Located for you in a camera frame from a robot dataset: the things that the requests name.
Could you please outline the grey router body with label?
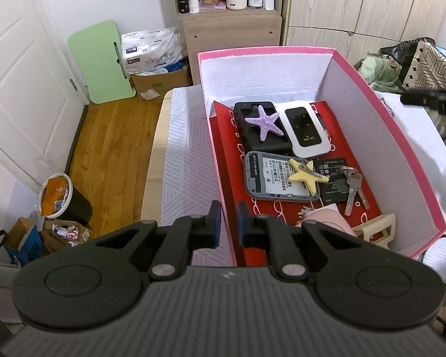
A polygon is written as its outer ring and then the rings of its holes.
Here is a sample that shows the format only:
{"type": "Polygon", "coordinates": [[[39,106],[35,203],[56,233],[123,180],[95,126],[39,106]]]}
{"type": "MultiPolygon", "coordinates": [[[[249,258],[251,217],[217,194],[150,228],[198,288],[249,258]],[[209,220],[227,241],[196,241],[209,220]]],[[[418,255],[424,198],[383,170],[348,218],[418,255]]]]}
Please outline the grey router body with label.
{"type": "Polygon", "coordinates": [[[316,201],[321,195],[318,184],[316,193],[311,195],[304,182],[289,182],[289,176],[296,172],[289,159],[289,156],[249,151],[243,161],[246,192],[261,200],[316,201]]]}

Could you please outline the yellow starfish hair clip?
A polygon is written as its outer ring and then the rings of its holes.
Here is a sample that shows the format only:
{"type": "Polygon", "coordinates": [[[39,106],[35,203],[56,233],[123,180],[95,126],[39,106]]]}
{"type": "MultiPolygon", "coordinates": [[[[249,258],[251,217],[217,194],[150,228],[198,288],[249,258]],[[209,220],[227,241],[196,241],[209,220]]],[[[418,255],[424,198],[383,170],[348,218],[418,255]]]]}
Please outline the yellow starfish hair clip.
{"type": "Polygon", "coordinates": [[[321,175],[314,170],[312,160],[299,162],[295,159],[289,159],[288,164],[294,170],[294,173],[288,177],[288,182],[303,183],[311,196],[317,194],[318,183],[327,184],[329,182],[328,176],[321,175]]]}

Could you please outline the pink round tape measure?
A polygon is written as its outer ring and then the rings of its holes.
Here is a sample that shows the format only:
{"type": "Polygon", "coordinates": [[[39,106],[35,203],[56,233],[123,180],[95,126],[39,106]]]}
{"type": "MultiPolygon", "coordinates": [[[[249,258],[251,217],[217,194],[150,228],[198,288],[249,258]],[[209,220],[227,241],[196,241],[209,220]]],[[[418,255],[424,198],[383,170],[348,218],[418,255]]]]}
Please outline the pink round tape measure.
{"type": "Polygon", "coordinates": [[[335,212],[333,210],[316,212],[307,217],[301,218],[296,226],[301,227],[302,223],[307,223],[309,220],[314,220],[318,223],[325,224],[326,226],[330,226],[338,231],[342,231],[355,237],[354,230],[345,220],[345,218],[340,214],[340,212],[335,212]]]}

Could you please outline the black device back cover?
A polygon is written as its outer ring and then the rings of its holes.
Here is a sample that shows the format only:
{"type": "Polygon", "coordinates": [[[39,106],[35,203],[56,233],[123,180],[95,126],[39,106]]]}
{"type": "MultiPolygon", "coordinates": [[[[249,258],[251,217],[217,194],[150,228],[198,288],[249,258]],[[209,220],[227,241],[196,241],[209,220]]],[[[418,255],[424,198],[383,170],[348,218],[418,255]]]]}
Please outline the black device back cover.
{"type": "Polygon", "coordinates": [[[233,116],[245,152],[262,151],[281,155],[292,152],[292,143],[272,102],[237,102],[233,107],[233,116]]]}

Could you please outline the black battery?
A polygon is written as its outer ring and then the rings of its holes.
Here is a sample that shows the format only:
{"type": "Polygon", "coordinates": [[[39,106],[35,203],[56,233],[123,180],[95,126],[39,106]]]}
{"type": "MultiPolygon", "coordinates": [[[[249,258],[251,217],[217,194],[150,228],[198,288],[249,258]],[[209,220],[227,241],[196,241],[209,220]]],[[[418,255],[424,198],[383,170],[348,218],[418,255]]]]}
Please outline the black battery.
{"type": "Polygon", "coordinates": [[[320,199],[324,205],[346,203],[349,194],[349,185],[346,175],[342,172],[342,166],[346,166],[345,158],[316,159],[315,170],[323,176],[327,176],[327,183],[320,183],[320,199]]]}

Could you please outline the pink cardboard box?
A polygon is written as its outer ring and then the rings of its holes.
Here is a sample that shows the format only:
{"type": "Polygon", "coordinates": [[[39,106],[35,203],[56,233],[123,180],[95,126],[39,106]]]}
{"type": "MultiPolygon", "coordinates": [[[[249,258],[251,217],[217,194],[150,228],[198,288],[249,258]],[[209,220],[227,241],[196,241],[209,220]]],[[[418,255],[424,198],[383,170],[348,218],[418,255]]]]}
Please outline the pink cardboard box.
{"type": "Polygon", "coordinates": [[[239,265],[260,265],[240,246],[237,207],[294,225],[306,207],[334,203],[336,165],[362,174],[367,200],[345,220],[392,215],[388,247],[416,257],[446,233],[446,219],[420,160],[387,106],[332,48],[275,46],[197,57],[224,220],[239,265]]]}

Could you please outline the purple starfish hair clip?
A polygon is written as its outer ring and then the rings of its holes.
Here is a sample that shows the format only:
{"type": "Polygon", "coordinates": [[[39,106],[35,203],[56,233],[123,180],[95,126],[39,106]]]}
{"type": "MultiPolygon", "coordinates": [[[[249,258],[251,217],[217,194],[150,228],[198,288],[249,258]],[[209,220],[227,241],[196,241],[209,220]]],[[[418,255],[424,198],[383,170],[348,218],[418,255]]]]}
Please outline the purple starfish hair clip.
{"type": "Polygon", "coordinates": [[[259,140],[261,142],[266,141],[266,137],[269,133],[277,136],[283,136],[284,132],[275,124],[279,119],[279,113],[275,112],[272,115],[268,115],[262,105],[258,105],[257,117],[244,118],[245,123],[251,126],[257,126],[259,128],[259,140]]]}

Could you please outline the bunch of keys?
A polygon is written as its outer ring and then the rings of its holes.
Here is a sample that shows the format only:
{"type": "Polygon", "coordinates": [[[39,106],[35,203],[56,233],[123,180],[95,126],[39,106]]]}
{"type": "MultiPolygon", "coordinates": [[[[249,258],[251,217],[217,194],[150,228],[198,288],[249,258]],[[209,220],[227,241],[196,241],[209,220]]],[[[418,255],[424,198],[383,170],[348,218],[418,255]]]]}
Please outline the bunch of keys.
{"type": "Polygon", "coordinates": [[[355,197],[359,195],[361,203],[365,209],[370,209],[370,204],[362,191],[363,175],[357,171],[356,168],[342,166],[341,172],[346,177],[346,182],[349,186],[348,198],[345,209],[345,216],[350,216],[355,203],[355,197]]]}

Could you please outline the white wifi router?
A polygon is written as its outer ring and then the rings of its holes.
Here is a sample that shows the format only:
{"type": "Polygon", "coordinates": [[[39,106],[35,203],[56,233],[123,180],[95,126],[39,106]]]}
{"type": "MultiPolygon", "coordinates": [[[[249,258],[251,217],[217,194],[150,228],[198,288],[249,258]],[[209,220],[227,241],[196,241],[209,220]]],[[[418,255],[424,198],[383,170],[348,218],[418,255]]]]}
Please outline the white wifi router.
{"type": "Polygon", "coordinates": [[[309,102],[276,103],[275,110],[279,113],[295,156],[309,159],[330,152],[329,138],[309,102]]]}

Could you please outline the cream hair claw clip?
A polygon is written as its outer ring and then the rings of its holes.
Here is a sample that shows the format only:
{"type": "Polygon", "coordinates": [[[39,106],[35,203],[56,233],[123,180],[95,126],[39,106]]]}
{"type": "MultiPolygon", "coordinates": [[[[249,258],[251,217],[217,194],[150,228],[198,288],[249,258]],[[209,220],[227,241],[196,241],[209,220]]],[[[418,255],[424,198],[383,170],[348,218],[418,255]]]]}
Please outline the cream hair claw clip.
{"type": "Polygon", "coordinates": [[[366,242],[389,249],[395,239],[396,218],[394,214],[382,214],[353,228],[355,235],[366,242]]]}

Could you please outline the white usb charger cube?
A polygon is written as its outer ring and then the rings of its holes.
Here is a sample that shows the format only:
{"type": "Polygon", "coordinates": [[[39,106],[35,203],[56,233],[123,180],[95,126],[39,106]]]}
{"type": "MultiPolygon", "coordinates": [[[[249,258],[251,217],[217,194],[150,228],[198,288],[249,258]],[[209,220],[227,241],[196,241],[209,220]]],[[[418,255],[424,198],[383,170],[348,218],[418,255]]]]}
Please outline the white usb charger cube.
{"type": "Polygon", "coordinates": [[[333,210],[335,212],[339,212],[339,209],[337,208],[337,205],[335,203],[333,204],[329,204],[328,206],[323,206],[320,208],[309,208],[309,207],[304,207],[299,213],[298,215],[303,218],[303,217],[307,217],[313,213],[316,212],[321,212],[321,211],[326,211],[326,210],[333,210]]]}

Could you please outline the light green garment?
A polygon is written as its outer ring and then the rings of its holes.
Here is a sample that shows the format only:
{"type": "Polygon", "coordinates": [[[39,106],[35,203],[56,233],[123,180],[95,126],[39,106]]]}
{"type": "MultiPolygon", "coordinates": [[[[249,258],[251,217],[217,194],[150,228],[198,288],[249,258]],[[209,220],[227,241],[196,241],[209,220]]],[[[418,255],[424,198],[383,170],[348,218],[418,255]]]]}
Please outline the light green garment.
{"type": "Polygon", "coordinates": [[[361,62],[357,71],[373,90],[388,93],[402,92],[397,84],[401,66],[392,57],[367,57],[361,62]]]}

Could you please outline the light wood wardrobe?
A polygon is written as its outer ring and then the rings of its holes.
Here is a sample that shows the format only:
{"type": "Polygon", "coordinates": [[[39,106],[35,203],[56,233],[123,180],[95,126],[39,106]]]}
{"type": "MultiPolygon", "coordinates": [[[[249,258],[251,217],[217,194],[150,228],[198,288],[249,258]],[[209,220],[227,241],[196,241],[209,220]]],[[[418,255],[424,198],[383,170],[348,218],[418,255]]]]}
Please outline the light wood wardrobe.
{"type": "Polygon", "coordinates": [[[282,43],[337,49],[354,64],[381,47],[435,38],[446,0],[283,0],[282,43]]]}

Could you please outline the cardboard box on floor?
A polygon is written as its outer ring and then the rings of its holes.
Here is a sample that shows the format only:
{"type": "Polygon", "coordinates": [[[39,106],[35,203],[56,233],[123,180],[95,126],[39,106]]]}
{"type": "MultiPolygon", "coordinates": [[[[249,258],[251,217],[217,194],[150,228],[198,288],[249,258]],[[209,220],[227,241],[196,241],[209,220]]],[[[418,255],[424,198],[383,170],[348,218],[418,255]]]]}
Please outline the cardboard box on floor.
{"type": "Polygon", "coordinates": [[[136,94],[141,100],[163,99],[165,94],[174,88],[192,85],[191,72],[188,65],[174,71],[157,75],[132,75],[136,94]]]}

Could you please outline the white door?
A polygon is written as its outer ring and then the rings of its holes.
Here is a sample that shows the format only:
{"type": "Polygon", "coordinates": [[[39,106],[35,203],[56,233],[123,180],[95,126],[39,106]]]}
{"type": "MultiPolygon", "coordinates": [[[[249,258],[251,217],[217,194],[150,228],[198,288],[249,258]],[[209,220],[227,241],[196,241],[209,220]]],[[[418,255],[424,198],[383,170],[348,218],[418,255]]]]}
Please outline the white door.
{"type": "Polygon", "coordinates": [[[32,189],[66,168],[85,98],[34,0],[0,0],[0,162],[32,189]]]}

